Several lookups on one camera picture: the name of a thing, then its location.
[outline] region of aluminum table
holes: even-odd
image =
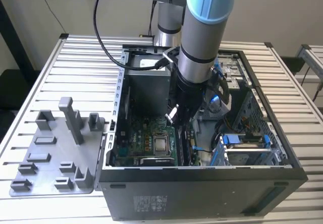
[[[122,44],[152,44],[151,38],[103,39],[119,59]],[[323,116],[272,47],[264,43],[222,42],[221,49],[244,51],[262,90],[309,181],[264,218],[159,220],[154,223],[323,223]],[[109,118],[118,68],[92,36],[69,35],[57,42],[34,87],[0,144],[0,220],[9,223],[113,222],[102,192],[89,195],[11,197],[11,180],[37,129],[41,109],[62,117],[58,102],[73,98],[73,108]]]

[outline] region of motherboard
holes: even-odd
[[[116,165],[177,166],[175,128],[163,118],[132,118],[128,141],[118,145]]]

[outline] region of silver cylinder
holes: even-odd
[[[179,46],[181,44],[183,7],[158,3],[158,31],[154,45]]]
[[[181,31],[175,34],[167,34],[158,29],[153,43],[155,46],[179,46],[181,44]]]
[[[197,20],[186,7],[182,27],[182,46],[188,54],[197,59],[211,59],[217,56],[222,36],[227,24],[204,24]]]
[[[189,59],[182,51],[180,50],[179,60],[178,60],[178,69],[181,75],[191,83],[203,83],[208,80],[211,76],[211,67],[214,65],[214,61],[209,63],[197,63]]]
[[[202,83],[210,78],[226,23],[202,23],[186,8],[178,68],[187,81]]]

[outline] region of side panel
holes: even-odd
[[[265,215],[300,181],[101,183],[113,220]]]

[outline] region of sticker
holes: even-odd
[[[158,60],[154,60],[154,59],[142,59],[140,60],[140,67],[144,68],[144,67],[151,67],[151,66],[155,66],[155,64],[158,62]],[[158,69],[159,71],[165,71],[165,67]]]
[[[134,196],[135,212],[165,212],[167,195]]]

